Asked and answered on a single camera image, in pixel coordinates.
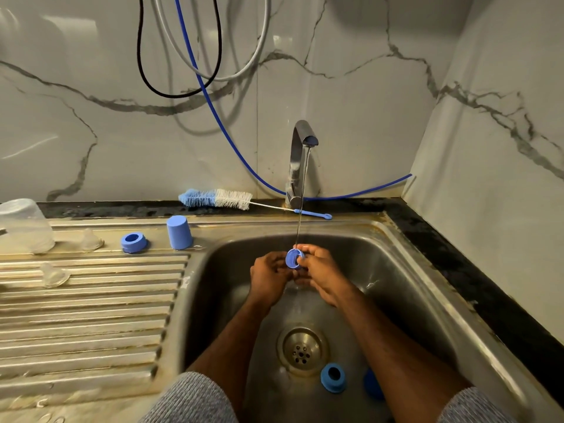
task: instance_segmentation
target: forearm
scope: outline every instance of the forearm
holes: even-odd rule
[[[221,334],[188,368],[188,371],[201,373],[216,382],[237,414],[243,406],[246,377],[258,329],[268,310],[248,299]]]
[[[335,296],[398,423],[434,423],[448,401],[470,386],[393,325],[354,285],[343,283]]]

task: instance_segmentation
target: water stream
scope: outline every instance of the water stream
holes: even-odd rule
[[[302,210],[303,210],[303,192],[306,189],[306,175],[307,175],[307,163],[309,163],[310,161],[310,150],[311,147],[305,147],[306,149],[306,161],[305,164],[303,165],[303,178],[302,178],[302,195],[301,197],[301,203],[300,203],[300,215],[298,217],[298,230],[296,232],[296,245],[298,244],[298,239],[300,238],[300,225],[302,224]]]

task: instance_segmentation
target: gray knit sweater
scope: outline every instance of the gray knit sweater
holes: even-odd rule
[[[229,399],[208,377],[182,374],[140,423],[236,423]],[[477,388],[470,387],[454,396],[437,423],[514,423]]]

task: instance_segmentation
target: sink drain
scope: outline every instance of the sink drain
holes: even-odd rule
[[[323,334],[310,325],[286,327],[278,335],[278,358],[292,374],[318,374],[329,360],[329,346]]]

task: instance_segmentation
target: hand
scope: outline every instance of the hand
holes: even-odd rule
[[[286,252],[269,252],[257,258],[250,268],[250,292],[247,301],[264,306],[268,312],[284,293],[286,282],[293,278],[286,266]]]
[[[295,245],[306,254],[298,257],[297,262],[303,269],[294,272],[299,285],[310,285],[315,288],[321,298],[328,304],[337,307],[337,294],[342,287],[352,285],[341,273],[337,263],[327,249],[315,245]]]

